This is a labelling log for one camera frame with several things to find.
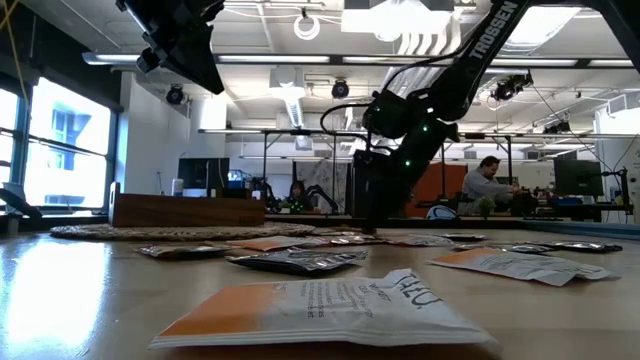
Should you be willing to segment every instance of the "woman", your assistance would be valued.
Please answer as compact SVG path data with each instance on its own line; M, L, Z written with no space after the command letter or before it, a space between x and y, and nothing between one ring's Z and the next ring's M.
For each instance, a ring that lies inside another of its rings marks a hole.
M291 214L319 214L320 210L311 205L311 201L307 197L307 190L304 187L304 183L300 180L296 180L291 184L289 190L289 199L287 200L291 205Z

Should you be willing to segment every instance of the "man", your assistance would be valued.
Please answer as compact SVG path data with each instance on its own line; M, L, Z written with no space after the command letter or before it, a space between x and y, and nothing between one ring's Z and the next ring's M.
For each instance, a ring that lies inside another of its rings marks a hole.
M467 173L462 184L462 198L458 204L460 215L478 214L479 200L488 197L493 199L496 208L509 208L514 194L520 192L518 185L502 185L495 179L500 160L495 156L487 156L480 166Z

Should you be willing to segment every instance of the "table surface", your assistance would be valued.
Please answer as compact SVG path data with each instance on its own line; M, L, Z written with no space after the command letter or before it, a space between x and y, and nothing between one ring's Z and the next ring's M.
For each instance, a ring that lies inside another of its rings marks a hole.
M603 240L510 230L480 233L494 242ZM450 250L391 245L369 246L362 267L335 276L377 278L412 268L450 306L491 333L505 359L639 359L640 243L612 242L624 251L554 255L608 268L620 279L576 281L562 288L427 265L426 260ZM380 349L339 343L148 350L160 331L225 286L301 278L219 258L157 261L132 252L130 243L47 235L1 239L0 259L0 359L355 359L400 353L402 358L485 358L452 355L458 348L442 346Z

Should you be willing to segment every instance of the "robotic arm link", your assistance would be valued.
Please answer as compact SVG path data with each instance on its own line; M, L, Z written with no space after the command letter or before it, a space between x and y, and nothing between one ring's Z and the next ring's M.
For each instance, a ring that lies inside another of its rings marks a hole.
M388 84L380 93L375 92L375 100L363 118L369 132L367 139L376 134L391 139L404 136L404 140L389 155L370 151L370 143L367 150L354 155L354 166L369 173L367 194L373 200L365 231L374 232L377 225L406 203L411 189L447 138L459 141L457 125L451 122L468 112L482 75L531 6L580 6L599 11L636 69L640 69L637 3L637 0L493 0L487 16L460 49L410 66L428 66L455 58L430 88L413 91L406 99L387 90ZM224 90L210 49L212 27L207 25L223 9L223 0L117 0L117 4L121 10L128 10L145 31L143 38L150 48L138 60L143 72L161 66L215 94Z

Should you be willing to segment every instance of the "window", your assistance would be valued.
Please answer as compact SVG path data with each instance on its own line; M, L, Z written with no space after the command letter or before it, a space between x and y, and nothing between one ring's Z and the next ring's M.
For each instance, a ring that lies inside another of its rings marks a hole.
M0 185L11 180L11 160L13 157L13 133L16 128L18 97L0 89Z
M29 134L106 155L111 111L47 79L33 88Z
M33 88L27 201L100 208L106 189L111 111L47 79Z
M47 145L29 144L25 192L32 205L102 207L106 160Z
M15 130L16 113L18 112L18 96L0 89L0 127L7 130Z

